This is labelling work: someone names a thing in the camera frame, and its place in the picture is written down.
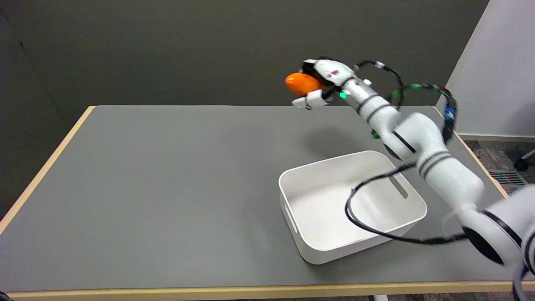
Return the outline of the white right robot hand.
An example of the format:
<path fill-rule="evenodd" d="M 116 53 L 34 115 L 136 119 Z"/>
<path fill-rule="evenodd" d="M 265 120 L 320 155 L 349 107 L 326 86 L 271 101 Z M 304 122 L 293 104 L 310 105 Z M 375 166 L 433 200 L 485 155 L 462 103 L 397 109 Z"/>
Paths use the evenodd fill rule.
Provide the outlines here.
<path fill-rule="evenodd" d="M 292 106 L 311 110 L 332 103 L 344 85 L 355 79 L 355 72 L 344 63 L 326 59 L 307 59 L 298 72 L 285 78 L 286 87 L 298 95 Z"/>

